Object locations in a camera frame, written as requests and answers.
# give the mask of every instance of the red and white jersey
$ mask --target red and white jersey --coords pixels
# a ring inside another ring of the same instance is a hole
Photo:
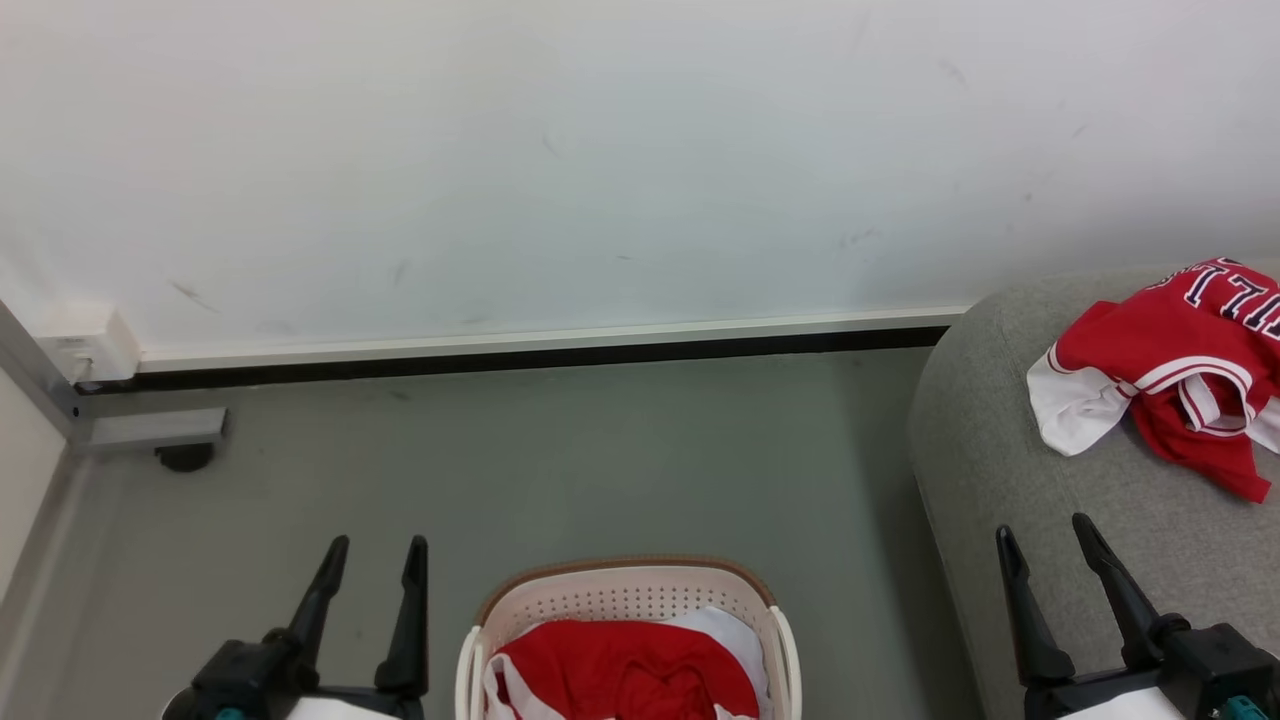
[[[1044,442],[1076,455],[1133,413],[1147,443],[1262,502],[1280,452],[1280,287],[1220,258],[1089,307],[1027,373]]]
[[[489,720],[764,720],[759,638],[704,607],[667,623],[559,620],[489,660]]]

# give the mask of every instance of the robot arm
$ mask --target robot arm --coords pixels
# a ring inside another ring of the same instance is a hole
[[[288,628],[261,642],[227,641],[179,692],[161,720],[424,720],[426,694],[426,539],[410,543],[404,597],[372,688],[320,685],[316,659],[329,601],[342,585],[349,541],[334,538]]]
[[[1158,688],[1158,717],[1280,720],[1280,662],[1231,625],[1193,630],[1178,614],[1158,615],[1138,583],[1083,512],[1071,518],[1089,569],[1102,582],[1124,644],[1120,670],[1076,676],[1071,657],[1053,642],[1032,593],[1030,568],[1007,525],[996,551],[1014,635],[1018,680],[1027,688],[1028,720],[1050,720]]]

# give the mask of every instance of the metal bracket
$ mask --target metal bracket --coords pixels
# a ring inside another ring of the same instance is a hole
[[[218,443],[227,427],[225,407],[91,418],[87,398],[67,382],[4,302],[0,302],[0,370],[77,455]]]
[[[156,450],[216,443],[227,427],[225,407],[93,418],[87,436],[72,445],[77,455],[119,450]]]

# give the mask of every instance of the gray sofa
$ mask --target gray sofa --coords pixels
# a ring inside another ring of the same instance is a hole
[[[1253,263],[1272,277],[1280,265]],[[1121,666],[1120,634],[1084,565],[1071,512],[1088,512],[1157,611],[1228,621],[1280,651],[1280,488],[1252,505],[1147,450],[1125,420],[1076,457],[1044,446],[1027,369],[1096,300],[1167,270],[1065,275],[974,306],[938,342],[910,416],[913,464],[988,720],[1015,720],[1021,688],[995,552],[1012,527],[1046,620],[1078,673]],[[1263,478],[1280,459],[1257,446]]]

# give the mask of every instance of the wall outlet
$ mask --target wall outlet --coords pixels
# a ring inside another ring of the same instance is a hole
[[[60,306],[36,342],[72,383],[132,378],[142,354],[120,314],[102,304]]]

